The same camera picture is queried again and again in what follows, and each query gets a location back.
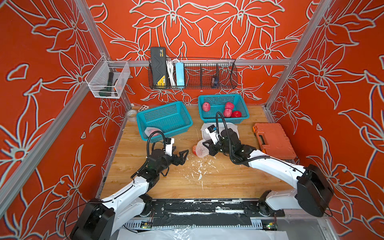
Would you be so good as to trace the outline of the teal basket with netted apples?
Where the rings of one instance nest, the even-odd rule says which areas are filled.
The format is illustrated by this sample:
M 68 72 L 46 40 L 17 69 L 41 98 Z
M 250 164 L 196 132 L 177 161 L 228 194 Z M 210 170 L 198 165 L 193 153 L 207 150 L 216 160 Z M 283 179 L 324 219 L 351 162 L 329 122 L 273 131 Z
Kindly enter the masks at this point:
M 178 101 L 139 112 L 137 124 L 142 140 L 147 141 L 146 128 L 157 128 L 170 138 L 187 132 L 193 120 L 183 102 Z

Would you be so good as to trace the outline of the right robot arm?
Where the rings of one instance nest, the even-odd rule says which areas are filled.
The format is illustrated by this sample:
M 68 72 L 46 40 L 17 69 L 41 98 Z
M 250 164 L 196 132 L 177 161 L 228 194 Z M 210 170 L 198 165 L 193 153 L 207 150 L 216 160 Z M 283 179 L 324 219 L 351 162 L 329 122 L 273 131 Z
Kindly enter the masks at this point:
M 268 156 L 252 146 L 242 144 L 232 129 L 219 131 L 209 126 L 204 131 L 209 135 L 209 140 L 203 142 L 203 146 L 211 156 L 222 153 L 235 165 L 263 171 L 292 187 L 288 191 L 265 191 L 256 207 L 262 216 L 268 217 L 286 209 L 303 210 L 318 218 L 324 216 L 334 191 L 319 167 L 304 167 Z

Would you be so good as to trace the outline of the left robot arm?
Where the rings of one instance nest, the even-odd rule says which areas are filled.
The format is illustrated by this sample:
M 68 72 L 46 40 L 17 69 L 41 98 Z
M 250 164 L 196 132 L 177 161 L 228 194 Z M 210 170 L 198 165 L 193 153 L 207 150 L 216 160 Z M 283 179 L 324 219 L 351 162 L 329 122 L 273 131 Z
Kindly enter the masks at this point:
M 108 240 L 125 223 L 135 216 L 151 210 L 152 198 L 147 192 L 166 176 L 171 165 L 183 165 L 189 150 L 168 155 L 162 149 L 153 150 L 133 180 L 125 187 L 104 199 L 91 199 L 68 236 L 69 240 Z

